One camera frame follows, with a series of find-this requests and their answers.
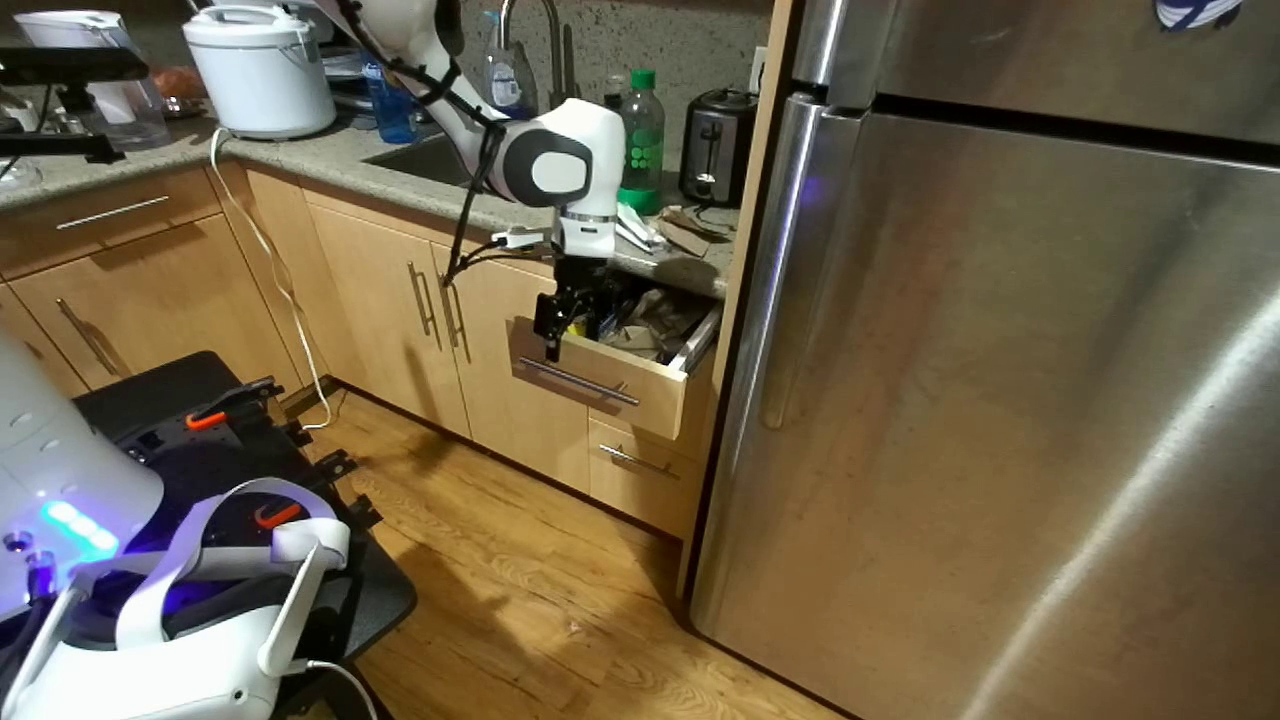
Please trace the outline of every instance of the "wooden floor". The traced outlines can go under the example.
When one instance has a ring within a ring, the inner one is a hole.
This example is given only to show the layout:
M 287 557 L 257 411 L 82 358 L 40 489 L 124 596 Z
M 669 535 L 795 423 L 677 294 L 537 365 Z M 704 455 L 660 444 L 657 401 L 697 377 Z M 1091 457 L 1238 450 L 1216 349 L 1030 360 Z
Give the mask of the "wooden floor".
M 835 719 L 686 633 L 678 547 L 356 395 L 315 433 L 419 606 L 358 665 L 399 720 Z M 307 419 L 315 418 L 312 413 Z

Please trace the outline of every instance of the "kitchen sink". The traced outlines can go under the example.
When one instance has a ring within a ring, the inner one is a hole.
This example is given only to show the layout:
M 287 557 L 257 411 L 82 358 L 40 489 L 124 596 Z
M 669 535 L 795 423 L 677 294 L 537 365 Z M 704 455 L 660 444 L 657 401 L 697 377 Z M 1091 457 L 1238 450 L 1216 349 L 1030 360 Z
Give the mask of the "kitchen sink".
M 393 150 L 365 160 L 370 165 L 387 168 L 410 176 L 426 178 L 463 187 L 471 182 L 471 174 L 458 158 L 453 143 L 443 135 L 415 142 L 408 147 Z

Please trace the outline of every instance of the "electrical outlet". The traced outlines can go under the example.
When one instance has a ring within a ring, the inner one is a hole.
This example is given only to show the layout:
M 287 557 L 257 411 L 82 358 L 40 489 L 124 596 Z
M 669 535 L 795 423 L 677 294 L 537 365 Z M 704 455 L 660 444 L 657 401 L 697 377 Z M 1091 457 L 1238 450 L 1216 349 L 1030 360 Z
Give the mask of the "electrical outlet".
M 764 77 L 764 56 L 769 49 L 763 45 L 755 46 L 755 58 L 751 60 L 751 77 L 746 81 L 748 92 L 760 94 L 760 78 Z

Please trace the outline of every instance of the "toaster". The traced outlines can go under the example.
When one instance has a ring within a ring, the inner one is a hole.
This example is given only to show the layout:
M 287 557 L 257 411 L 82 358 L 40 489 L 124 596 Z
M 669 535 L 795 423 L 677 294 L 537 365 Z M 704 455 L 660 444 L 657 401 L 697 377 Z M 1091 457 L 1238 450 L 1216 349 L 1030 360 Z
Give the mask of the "toaster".
M 723 208 L 742 204 L 755 106 L 754 95 L 736 90 L 712 90 L 689 104 L 680 161 L 685 197 Z

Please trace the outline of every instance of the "blue light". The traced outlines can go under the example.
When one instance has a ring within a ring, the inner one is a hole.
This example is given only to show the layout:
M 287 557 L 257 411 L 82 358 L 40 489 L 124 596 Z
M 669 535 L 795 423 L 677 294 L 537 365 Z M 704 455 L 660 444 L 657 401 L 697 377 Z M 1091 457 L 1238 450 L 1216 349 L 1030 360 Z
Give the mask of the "blue light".
M 115 555 L 120 542 L 106 528 L 76 509 L 74 505 L 55 500 L 41 509 L 55 529 L 72 541 L 81 551 L 77 562 L 93 562 Z

